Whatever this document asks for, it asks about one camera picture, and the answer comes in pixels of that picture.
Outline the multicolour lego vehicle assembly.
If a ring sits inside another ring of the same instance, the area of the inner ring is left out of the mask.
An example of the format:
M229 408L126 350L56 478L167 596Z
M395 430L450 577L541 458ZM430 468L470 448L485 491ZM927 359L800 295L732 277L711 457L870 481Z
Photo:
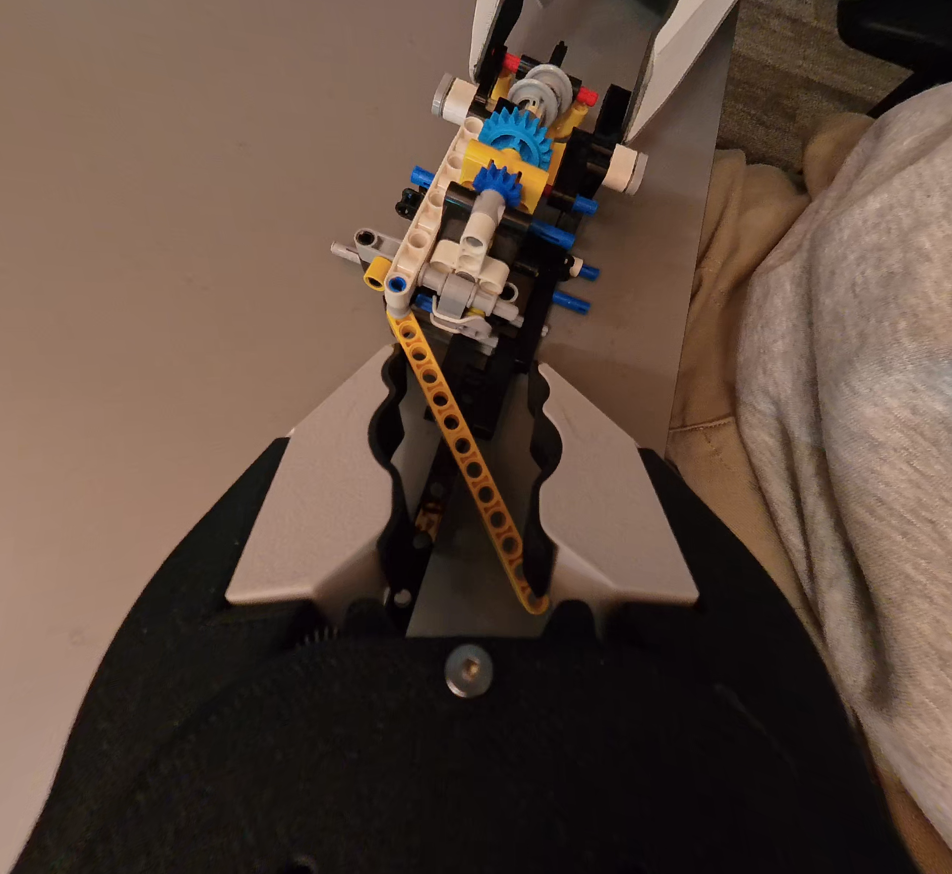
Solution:
M596 190L640 186L647 159L625 146L634 93L605 95L566 73L560 42L546 61L496 46L475 83L447 74L433 112L457 128L435 172L419 166L396 205L402 239L357 231L331 253L358 265L386 299L387 320L441 432L416 507L385 537L386 606L405 630L458 478L506 577L532 615L548 608L523 573L523 539L478 450L494 437L512 381L528 374L553 306L582 315L560 289L599 270L573 253Z

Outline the person's beige pants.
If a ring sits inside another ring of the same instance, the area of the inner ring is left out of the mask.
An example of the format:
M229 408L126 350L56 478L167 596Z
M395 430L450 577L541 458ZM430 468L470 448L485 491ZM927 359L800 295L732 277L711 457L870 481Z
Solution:
M688 309L667 457L686 483L768 570L795 607L858 718L907 846L925 872L950 872L950 811L926 813L868 735L843 695L817 618L768 510L737 419L737 360L752 277L816 198L875 120L827 119L803 153L804 187L753 165L740 151L716 159Z

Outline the person's grey sweatshirt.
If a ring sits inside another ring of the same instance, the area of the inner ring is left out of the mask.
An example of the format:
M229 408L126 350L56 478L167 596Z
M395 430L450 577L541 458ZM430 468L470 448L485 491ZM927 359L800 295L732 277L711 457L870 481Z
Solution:
M950 86L874 121L758 268L737 419L839 685L950 811Z

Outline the black chair base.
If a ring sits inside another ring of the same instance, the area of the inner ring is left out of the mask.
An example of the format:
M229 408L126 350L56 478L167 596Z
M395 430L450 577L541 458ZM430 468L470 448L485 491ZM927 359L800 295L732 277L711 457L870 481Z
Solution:
M841 0L837 29L848 47L910 72L871 118L951 81L951 0Z

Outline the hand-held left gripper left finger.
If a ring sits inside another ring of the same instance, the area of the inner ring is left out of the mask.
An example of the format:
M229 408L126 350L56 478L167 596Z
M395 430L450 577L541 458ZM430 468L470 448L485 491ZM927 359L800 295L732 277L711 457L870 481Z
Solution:
M393 481L371 450L370 423L390 395L385 364L399 354L379 349L292 429L226 591L231 605L384 600L377 542Z

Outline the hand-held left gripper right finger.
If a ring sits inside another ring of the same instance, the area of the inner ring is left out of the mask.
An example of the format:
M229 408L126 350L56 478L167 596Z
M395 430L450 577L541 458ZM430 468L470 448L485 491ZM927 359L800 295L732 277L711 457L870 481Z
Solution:
M554 368L530 371L523 566L552 603L691 605L698 589L637 443Z

